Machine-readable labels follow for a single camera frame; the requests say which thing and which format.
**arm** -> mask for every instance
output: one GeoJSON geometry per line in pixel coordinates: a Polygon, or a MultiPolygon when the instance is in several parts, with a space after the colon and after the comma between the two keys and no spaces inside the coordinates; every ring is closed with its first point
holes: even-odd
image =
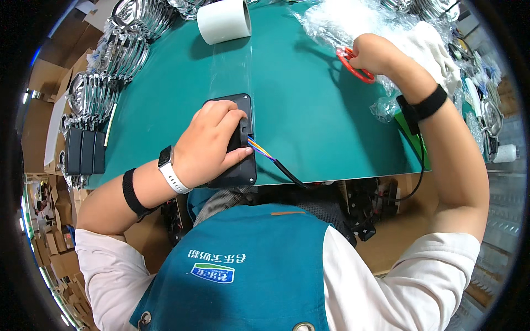
{"type": "MultiPolygon", "coordinates": [[[[437,87],[432,76],[388,40],[363,34],[355,40],[350,60],[355,68],[386,75],[412,105],[426,99],[437,87]]],[[[486,167],[473,136],[447,99],[432,116],[420,121],[439,206],[430,232],[464,232],[482,241],[489,207],[486,167]]]]}
{"type": "MultiPolygon", "coordinates": [[[[202,185],[223,173],[252,153],[239,148],[226,153],[228,141],[239,120],[246,117],[232,101],[210,101],[191,120],[190,126],[175,145],[173,170],[188,188],[202,185]]],[[[154,208],[176,196],[158,170],[158,160],[137,168],[132,185],[138,201],[154,208]]],[[[123,176],[103,184],[84,201],[77,228],[102,235],[120,235],[138,218],[129,208],[122,190],[123,176]]]]}

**hand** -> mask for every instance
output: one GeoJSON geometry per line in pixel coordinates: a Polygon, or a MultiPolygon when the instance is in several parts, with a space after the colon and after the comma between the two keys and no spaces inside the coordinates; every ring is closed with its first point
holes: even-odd
{"type": "Polygon", "coordinates": [[[393,43],[375,34],[365,33],[355,38],[354,58],[350,65],[366,69],[374,75],[388,75],[399,61],[408,59],[393,43]]]}
{"type": "Polygon", "coordinates": [[[195,113],[175,145],[173,170],[184,186],[205,184],[252,154],[251,147],[226,152],[243,117],[245,112],[228,100],[208,101],[195,113]]]}

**black wristband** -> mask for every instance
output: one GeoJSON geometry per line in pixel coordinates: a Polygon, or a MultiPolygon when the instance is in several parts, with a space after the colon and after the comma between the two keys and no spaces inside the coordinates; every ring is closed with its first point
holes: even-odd
{"type": "Polygon", "coordinates": [[[401,107],[401,112],[407,121],[410,132],[413,135],[420,133],[418,122],[436,113],[438,109],[440,109],[445,103],[446,99],[447,93],[440,86],[440,84],[438,84],[438,87],[431,95],[429,95],[422,102],[415,105],[409,104],[403,95],[400,95],[396,98],[401,107]]]}
{"type": "Polygon", "coordinates": [[[134,170],[136,170],[136,168],[133,168],[125,172],[125,174],[123,175],[123,181],[121,182],[121,186],[123,188],[123,196],[125,197],[125,201],[129,205],[129,208],[131,208],[131,210],[135,212],[136,216],[138,216],[139,221],[141,221],[144,219],[144,217],[146,217],[153,211],[157,210],[160,206],[148,209],[148,208],[145,208],[140,203],[140,201],[138,201],[138,198],[136,197],[136,193],[134,193],[134,187],[133,187],[134,170]]]}

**white watch strap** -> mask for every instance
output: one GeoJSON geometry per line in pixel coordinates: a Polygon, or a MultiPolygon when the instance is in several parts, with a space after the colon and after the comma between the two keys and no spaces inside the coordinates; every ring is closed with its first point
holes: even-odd
{"type": "Polygon", "coordinates": [[[162,175],[164,175],[164,178],[166,179],[167,183],[171,188],[178,194],[186,194],[190,192],[193,189],[189,189],[186,186],[182,185],[180,180],[175,175],[175,171],[173,171],[173,167],[171,166],[171,163],[166,163],[160,168],[158,168],[162,175]]]}

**vest logo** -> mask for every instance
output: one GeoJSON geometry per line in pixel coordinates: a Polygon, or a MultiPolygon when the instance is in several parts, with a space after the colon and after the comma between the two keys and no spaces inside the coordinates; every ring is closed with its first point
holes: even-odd
{"type": "Polygon", "coordinates": [[[228,284],[234,281],[234,268],[210,263],[196,263],[191,274],[210,282],[228,284]]]}

